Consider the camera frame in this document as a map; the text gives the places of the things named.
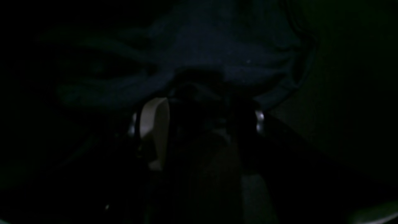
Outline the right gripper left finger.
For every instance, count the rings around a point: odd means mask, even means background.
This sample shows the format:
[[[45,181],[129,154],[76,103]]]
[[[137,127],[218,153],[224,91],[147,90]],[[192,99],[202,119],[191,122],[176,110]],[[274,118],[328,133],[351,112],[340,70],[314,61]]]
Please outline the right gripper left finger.
[[[168,98],[153,98],[143,106],[139,124],[140,150],[151,171],[164,169],[169,125]]]

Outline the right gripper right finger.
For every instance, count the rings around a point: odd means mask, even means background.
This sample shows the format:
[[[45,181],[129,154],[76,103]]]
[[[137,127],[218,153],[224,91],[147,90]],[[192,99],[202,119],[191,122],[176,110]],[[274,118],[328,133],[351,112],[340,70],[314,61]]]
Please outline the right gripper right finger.
[[[258,141],[264,136],[264,112],[260,104],[250,98],[233,98],[230,123],[243,174],[256,174],[259,164]]]

